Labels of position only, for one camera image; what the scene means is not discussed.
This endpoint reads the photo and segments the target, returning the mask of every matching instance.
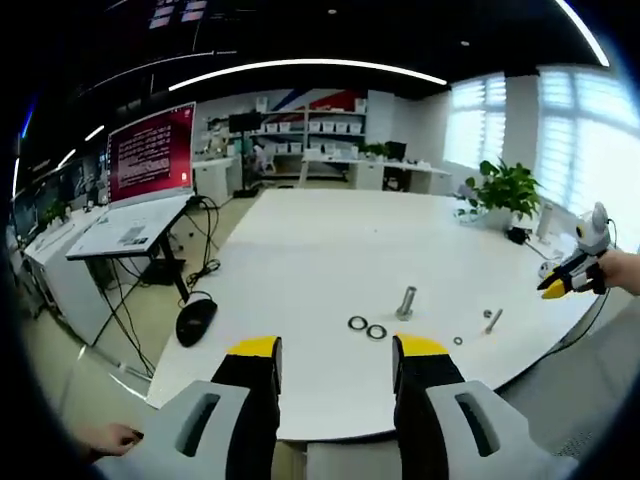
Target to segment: red screen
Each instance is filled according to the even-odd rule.
[[[193,111],[177,107],[109,135],[111,202],[191,186]]]

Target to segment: white flower pot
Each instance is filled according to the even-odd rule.
[[[513,223],[513,212],[508,208],[489,210],[483,217],[482,223],[486,228],[505,232]]]

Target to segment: shelf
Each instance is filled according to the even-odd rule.
[[[314,115],[324,115],[324,114],[329,114],[329,115],[354,115],[357,117],[366,117],[367,114],[366,113],[356,113],[356,112],[334,112],[332,110],[309,110],[309,113],[312,113]]]
[[[250,133],[250,137],[265,137],[267,135],[304,135],[304,132],[295,131],[295,132],[274,132],[274,133]]]
[[[264,112],[262,115],[288,115],[292,113],[304,115],[304,110],[272,110],[270,112]]]
[[[273,153],[267,153],[267,155],[271,156],[271,157],[301,157],[302,155],[304,155],[304,153],[291,153],[291,152],[287,152],[287,153],[277,153],[277,152],[273,152]]]
[[[337,132],[309,132],[309,136],[314,135],[333,135],[341,137],[364,137],[364,133],[337,133]]]

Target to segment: bolt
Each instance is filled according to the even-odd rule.
[[[411,310],[411,304],[413,303],[413,298],[416,296],[416,287],[407,287],[407,291],[404,292],[404,298],[402,299],[402,304],[396,310],[396,318],[398,320],[407,321],[411,318],[411,314],[413,310]]]
[[[487,326],[487,328],[484,329],[484,333],[491,333],[495,324],[498,323],[498,319],[500,318],[500,315],[502,315],[502,309],[496,312],[496,316],[493,317],[493,320],[491,320],[491,323]]]

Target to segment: green leaves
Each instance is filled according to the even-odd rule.
[[[478,200],[469,199],[473,207],[470,213],[478,213],[478,207],[487,210],[508,208],[519,215],[533,218],[540,200],[536,193],[538,182],[533,178],[531,170],[516,163],[515,167],[507,166],[502,159],[497,165],[483,161],[480,163],[483,176],[481,186],[476,186],[475,178],[469,177],[465,184],[473,189]]]

